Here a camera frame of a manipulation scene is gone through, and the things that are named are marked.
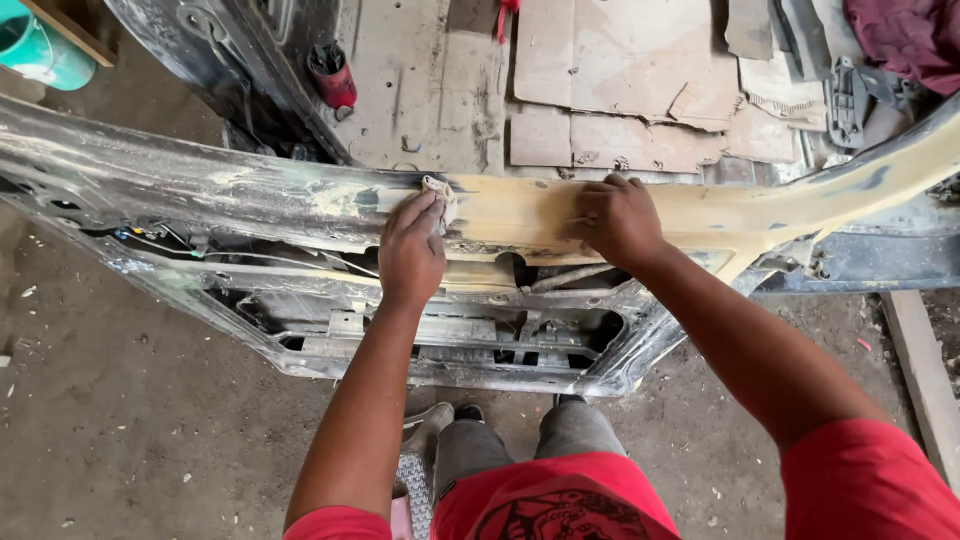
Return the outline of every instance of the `shoe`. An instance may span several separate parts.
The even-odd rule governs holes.
[[[553,406],[560,406],[563,404],[569,403],[580,403],[586,404],[587,400],[583,396],[577,394],[554,394],[553,395]]]
[[[453,421],[456,422],[457,420],[472,420],[483,424],[483,410],[475,404],[460,405],[457,410],[453,411]]]

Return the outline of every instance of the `red object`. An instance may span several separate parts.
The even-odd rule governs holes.
[[[357,87],[353,84],[353,75],[350,66],[344,62],[344,67],[333,75],[322,75],[311,69],[313,80],[317,82],[320,97],[333,109],[353,107],[357,102]]]
[[[960,501],[895,426],[863,419],[828,424],[783,454],[780,474],[786,540],[960,538]],[[690,496],[712,499],[709,492]],[[435,540],[678,538],[636,464],[602,452],[522,461],[459,479],[434,508],[430,533]],[[333,506],[307,514],[283,538],[387,540],[390,526],[376,514]]]
[[[948,96],[960,88],[960,0],[845,0],[863,52]]]
[[[500,0],[500,14],[496,16],[496,38],[504,43],[507,39],[503,36],[503,17],[507,14],[507,10],[511,12],[520,11],[520,0]]]

